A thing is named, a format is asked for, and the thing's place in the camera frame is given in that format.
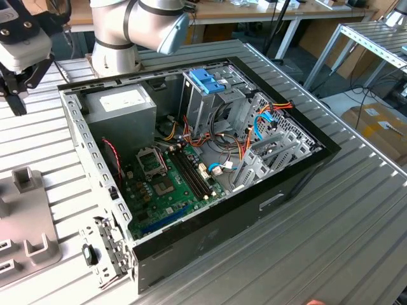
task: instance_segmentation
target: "blue drive bay latch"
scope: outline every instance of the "blue drive bay latch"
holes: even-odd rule
[[[206,94],[224,91],[224,86],[219,84],[214,76],[205,69],[192,70],[190,76],[198,86],[202,87]]]

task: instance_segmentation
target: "label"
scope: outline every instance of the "label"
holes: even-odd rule
[[[100,98],[100,103],[106,112],[135,106],[145,102],[146,101],[143,99],[138,90],[106,95]]]
[[[380,115],[380,113],[377,112],[376,109],[373,109],[373,108],[366,108],[365,111],[366,111],[370,116],[378,116],[378,115]]]
[[[381,122],[377,122],[377,123],[379,123],[379,125],[381,127],[383,127],[384,129],[389,129],[389,127],[387,125],[391,125],[389,122],[386,122],[386,121],[381,121]]]
[[[231,169],[233,167],[233,162],[231,161],[226,161],[224,163],[224,167]]]

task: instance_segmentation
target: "aluminum extrusion table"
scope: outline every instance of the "aluminum extrusion table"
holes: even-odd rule
[[[340,24],[336,28],[324,51],[322,51],[317,63],[314,65],[309,77],[305,81],[304,88],[309,89],[311,87],[327,57],[331,53],[331,50],[338,41],[340,34],[349,37],[350,41],[339,55],[334,66],[332,66],[333,71],[346,58],[350,49],[358,43],[383,59],[382,63],[364,84],[365,87],[376,78],[377,74],[387,62],[407,72],[407,55],[401,51],[401,47],[407,45],[407,26],[403,30],[395,30],[377,21]]]
[[[298,197],[138,296],[124,278],[104,291],[85,264],[78,228],[97,202],[67,129],[53,66],[14,117],[0,103],[0,177],[30,165],[43,173],[62,260],[0,289],[2,304],[391,304],[407,283],[407,175],[248,44],[223,41],[165,57],[148,69],[238,56],[322,128],[342,150]],[[62,62],[75,81],[86,60]]]

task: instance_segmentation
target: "slotted aluminum surface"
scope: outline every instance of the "slotted aluminum surface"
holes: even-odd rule
[[[0,104],[0,177],[30,165],[44,175],[62,260],[0,290],[2,304],[391,304],[407,283],[406,174],[323,105],[240,41],[196,44],[148,69],[238,56],[293,99],[342,150],[300,195],[255,226],[166,278],[144,295],[124,278],[101,292],[81,255],[78,228],[97,208],[75,153],[52,67],[16,118]],[[85,60],[63,62],[74,80],[93,78]]]
[[[407,45],[407,26],[395,30],[382,22],[357,22],[343,24],[341,32],[394,67],[407,71],[407,55],[401,51]]]

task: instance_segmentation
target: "motherboard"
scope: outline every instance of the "motherboard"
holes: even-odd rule
[[[125,167],[123,195],[133,215],[128,228],[135,237],[142,238],[225,196],[206,174],[193,147],[146,150]]]

